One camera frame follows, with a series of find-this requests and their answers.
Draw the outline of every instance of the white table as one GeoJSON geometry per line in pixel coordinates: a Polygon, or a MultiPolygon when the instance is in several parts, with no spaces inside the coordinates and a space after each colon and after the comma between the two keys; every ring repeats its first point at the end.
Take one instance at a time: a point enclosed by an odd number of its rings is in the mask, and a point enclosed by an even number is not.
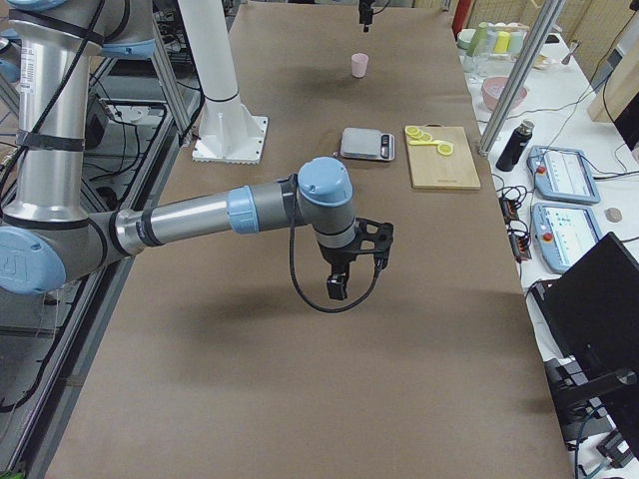
{"type": "MultiPolygon", "coordinates": [[[[602,172],[621,173],[623,170],[620,162],[623,163],[628,171],[639,170],[638,162],[625,146],[614,125],[612,123],[594,123],[590,120],[586,109],[595,98],[595,94],[574,59],[571,59],[568,65],[560,63],[567,52],[568,49],[563,41],[558,44],[546,44],[543,47],[541,54],[549,59],[554,59],[556,63],[548,65],[543,70],[533,69],[531,71],[525,83],[528,88],[527,98],[521,106],[510,113],[509,119],[505,122],[494,147],[488,155],[487,160],[493,173],[499,175],[507,186],[522,185],[529,190],[533,190],[532,177],[525,165],[530,146],[548,145],[553,140],[552,146],[554,147],[583,150],[586,158],[602,172]],[[525,111],[560,108],[584,97],[585,99],[576,107],[570,106],[558,112],[537,112],[519,116],[525,111]],[[572,117],[555,140],[564,122],[571,115],[572,117]],[[510,138],[511,132],[517,128],[523,119],[530,119],[535,123],[532,140],[514,170],[509,173],[500,172],[495,168],[495,163],[510,138]]],[[[483,73],[488,76],[505,76],[512,68],[512,63],[493,58],[483,68],[483,73]]],[[[466,74],[466,81],[472,96],[479,129],[483,132],[491,113],[484,105],[481,97],[481,82],[483,79],[478,78],[475,74],[466,74]]],[[[601,176],[594,171],[593,175],[601,176]]],[[[496,189],[503,186],[501,180],[497,178],[494,179],[494,184],[496,189]]],[[[601,196],[601,203],[591,208],[595,213],[601,231],[604,234],[615,232],[622,240],[639,236],[639,208],[637,208],[639,206],[639,175],[597,182],[597,188],[601,196]],[[622,212],[623,219],[620,223],[611,223],[606,219],[605,211],[611,207],[617,208],[622,212]]],[[[530,204],[541,201],[547,202],[538,194],[535,194],[534,198],[528,196],[524,207],[518,211],[519,216],[529,226],[530,204]]],[[[627,243],[626,246],[635,257],[639,258],[639,240],[627,243]]],[[[522,264],[521,285],[524,291],[528,290],[530,285],[539,279],[558,277],[557,274],[552,273],[543,261],[541,250],[535,241],[532,243],[531,252],[532,260],[525,261],[522,264]]],[[[552,338],[532,295],[529,295],[527,303],[543,360],[546,361],[553,357],[560,358],[562,355],[559,348],[552,338]]],[[[593,436],[580,447],[579,462],[588,472],[594,470],[602,460],[601,455],[595,449],[595,445],[603,437],[605,435],[593,436]]],[[[634,459],[621,470],[606,469],[596,477],[612,476],[628,479],[639,477],[639,461],[634,459]]]]}

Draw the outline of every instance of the pink cup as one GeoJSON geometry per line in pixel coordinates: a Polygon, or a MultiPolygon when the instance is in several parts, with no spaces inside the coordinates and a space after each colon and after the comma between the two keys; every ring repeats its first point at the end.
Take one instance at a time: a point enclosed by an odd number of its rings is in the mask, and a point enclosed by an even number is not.
{"type": "Polygon", "coordinates": [[[365,53],[355,53],[350,57],[350,68],[354,77],[363,77],[366,74],[367,66],[368,55],[366,55],[365,53]]]}

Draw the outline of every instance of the wooden cutting board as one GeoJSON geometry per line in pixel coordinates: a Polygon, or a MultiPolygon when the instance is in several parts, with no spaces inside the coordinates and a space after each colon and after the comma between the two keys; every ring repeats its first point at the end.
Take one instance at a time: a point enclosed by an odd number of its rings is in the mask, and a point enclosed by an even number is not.
{"type": "Polygon", "coordinates": [[[479,190],[481,184],[475,163],[468,147],[466,134],[461,127],[425,127],[434,140],[454,143],[454,152],[445,157],[436,147],[411,146],[404,134],[408,148],[408,162],[412,187],[419,189],[479,190]]]}

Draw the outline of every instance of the computer monitor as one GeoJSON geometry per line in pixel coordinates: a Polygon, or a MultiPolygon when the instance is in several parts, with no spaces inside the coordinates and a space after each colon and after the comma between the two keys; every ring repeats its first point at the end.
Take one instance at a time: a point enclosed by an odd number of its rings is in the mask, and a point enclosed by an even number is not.
{"type": "MultiPolygon", "coordinates": [[[[639,264],[615,234],[554,281],[543,312],[561,351],[589,380],[621,368],[639,374],[639,264]]],[[[639,385],[600,399],[639,457],[639,385]]]]}

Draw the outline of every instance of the bottle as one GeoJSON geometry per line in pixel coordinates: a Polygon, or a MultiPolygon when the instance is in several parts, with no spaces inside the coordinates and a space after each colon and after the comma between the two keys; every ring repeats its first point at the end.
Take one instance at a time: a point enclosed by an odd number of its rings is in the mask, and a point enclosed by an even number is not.
{"type": "Polygon", "coordinates": [[[501,152],[499,160],[497,160],[497,170],[502,172],[511,172],[515,165],[519,162],[519,157],[532,138],[532,130],[535,128],[534,123],[530,120],[524,120],[510,136],[510,140],[506,144],[506,148],[501,152]]]}

